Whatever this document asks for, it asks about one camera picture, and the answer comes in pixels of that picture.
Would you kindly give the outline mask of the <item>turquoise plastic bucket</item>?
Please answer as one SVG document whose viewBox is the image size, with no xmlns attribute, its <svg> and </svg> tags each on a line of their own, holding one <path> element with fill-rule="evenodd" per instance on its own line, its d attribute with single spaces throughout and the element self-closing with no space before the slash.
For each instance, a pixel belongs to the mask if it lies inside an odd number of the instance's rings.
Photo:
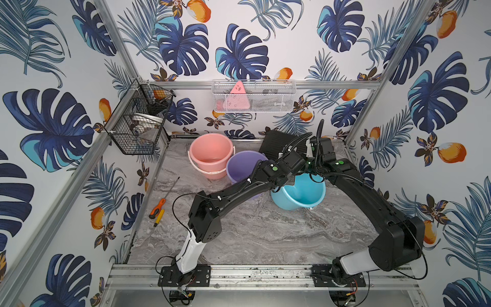
<svg viewBox="0 0 491 307">
<path fill-rule="evenodd" d="M 285 185 L 276 192 L 271 191 L 273 202 L 286 211 L 314 208 L 323 202 L 325 196 L 325 179 L 306 173 L 296 176 L 294 185 Z"/>
</svg>

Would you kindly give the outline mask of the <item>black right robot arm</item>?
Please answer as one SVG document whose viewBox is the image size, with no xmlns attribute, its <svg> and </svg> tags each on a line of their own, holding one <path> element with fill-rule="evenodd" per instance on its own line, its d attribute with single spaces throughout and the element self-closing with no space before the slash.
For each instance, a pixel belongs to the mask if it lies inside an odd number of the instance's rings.
<svg viewBox="0 0 491 307">
<path fill-rule="evenodd" d="M 335 258 L 332 276 L 341 280 L 362 272 L 389 272 L 424 256 L 422 220 L 399 211 L 363 179 L 353 163 L 338 159 L 329 138 L 312 137 L 308 149 L 311 171 L 343 191 L 378 233 L 367 248 Z"/>
</svg>

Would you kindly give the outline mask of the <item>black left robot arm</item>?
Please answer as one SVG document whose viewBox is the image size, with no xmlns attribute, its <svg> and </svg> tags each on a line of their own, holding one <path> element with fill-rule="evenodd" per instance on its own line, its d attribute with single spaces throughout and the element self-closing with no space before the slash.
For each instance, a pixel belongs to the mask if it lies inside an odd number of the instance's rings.
<svg viewBox="0 0 491 307">
<path fill-rule="evenodd" d="M 275 161 L 258 161 L 248 177 L 228 188 L 211 194 L 197 193 L 189 211 L 189 234 L 176 256 L 179 271 L 185 275 L 195 270 L 206 244 L 222 232 L 222 217 L 259 194 L 293 184 L 295 176 L 305 169 L 306 164 L 303 156 L 291 151 Z"/>
</svg>

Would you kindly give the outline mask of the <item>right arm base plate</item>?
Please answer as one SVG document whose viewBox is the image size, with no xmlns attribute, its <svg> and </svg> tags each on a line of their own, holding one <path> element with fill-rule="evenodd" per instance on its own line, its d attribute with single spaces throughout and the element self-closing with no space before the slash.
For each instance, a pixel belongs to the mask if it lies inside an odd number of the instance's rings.
<svg viewBox="0 0 491 307">
<path fill-rule="evenodd" d="M 317 264 L 312 265 L 310 270 L 315 287 L 358 288 L 366 286 L 363 274 L 348 275 L 341 266 Z"/>
</svg>

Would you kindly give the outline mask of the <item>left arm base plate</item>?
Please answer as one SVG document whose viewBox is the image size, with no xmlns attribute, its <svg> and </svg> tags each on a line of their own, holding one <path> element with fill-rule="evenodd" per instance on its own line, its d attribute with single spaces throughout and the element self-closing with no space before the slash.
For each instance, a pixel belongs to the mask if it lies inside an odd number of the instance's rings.
<svg viewBox="0 0 491 307">
<path fill-rule="evenodd" d="M 159 271 L 159 287 L 208 287 L 210 285 L 211 266 L 198 264 L 190 272 L 182 273 L 176 264 L 164 266 Z"/>
</svg>

